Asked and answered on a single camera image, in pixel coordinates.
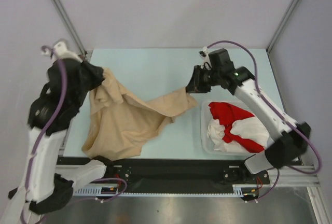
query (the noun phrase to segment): clear plastic container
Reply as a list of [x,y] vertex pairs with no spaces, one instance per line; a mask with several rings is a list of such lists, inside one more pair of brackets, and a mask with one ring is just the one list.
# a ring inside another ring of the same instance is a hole
[[[202,109],[201,109],[201,138],[202,138],[202,145],[203,149],[209,153],[209,154],[215,154],[215,155],[233,155],[233,156],[250,156],[254,153],[243,153],[243,152],[224,152],[220,150],[214,150],[214,143],[211,140],[210,137],[207,137],[207,131],[210,121],[212,120],[212,114],[210,112],[209,103],[213,101],[204,101],[202,103]],[[250,111],[250,109],[241,101],[221,101],[226,102],[229,104],[232,104],[234,106],[237,106],[239,108],[242,108],[244,110]],[[270,146],[273,143],[273,140],[269,137],[267,141],[267,146]]]

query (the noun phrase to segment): gray floor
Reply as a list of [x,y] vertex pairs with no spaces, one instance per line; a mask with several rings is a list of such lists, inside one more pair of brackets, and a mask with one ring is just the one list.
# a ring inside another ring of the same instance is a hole
[[79,202],[47,217],[46,224],[315,224],[306,188],[276,188],[256,203],[238,198],[121,197]]

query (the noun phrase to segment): light blue tabletop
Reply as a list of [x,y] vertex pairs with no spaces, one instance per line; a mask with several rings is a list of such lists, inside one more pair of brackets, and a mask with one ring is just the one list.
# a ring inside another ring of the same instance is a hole
[[[200,49],[95,49],[91,63],[109,67],[116,78],[143,100],[185,87],[193,67],[200,65]],[[241,49],[228,49],[235,67],[245,66],[252,72],[253,62]],[[271,65],[264,49],[251,49],[258,64],[258,81],[263,90],[280,107],[280,95]],[[193,94],[199,107],[187,111],[174,124],[165,127],[161,135],[148,141],[137,158],[154,159],[243,159],[244,156],[213,155],[202,148],[200,108],[203,101],[238,101],[227,90],[213,87],[210,93]],[[86,98],[80,113],[72,122],[64,156],[85,157],[81,147],[90,125],[90,107]]]

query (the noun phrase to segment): red garment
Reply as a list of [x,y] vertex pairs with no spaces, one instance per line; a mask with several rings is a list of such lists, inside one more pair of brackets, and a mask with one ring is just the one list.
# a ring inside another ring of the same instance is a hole
[[223,140],[226,143],[230,143],[235,140],[250,153],[259,153],[264,150],[264,147],[255,141],[247,138],[241,138],[238,135],[230,133],[234,121],[251,118],[255,115],[226,102],[211,102],[209,107],[213,119],[218,119],[219,124],[225,126],[225,136],[223,137]]

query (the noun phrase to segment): beige cloth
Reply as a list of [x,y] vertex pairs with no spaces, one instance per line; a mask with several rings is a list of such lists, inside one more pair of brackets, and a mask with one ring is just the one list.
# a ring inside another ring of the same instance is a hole
[[180,88],[144,102],[126,89],[108,68],[102,85],[90,92],[91,124],[82,151],[112,161],[139,156],[142,146],[197,101]]

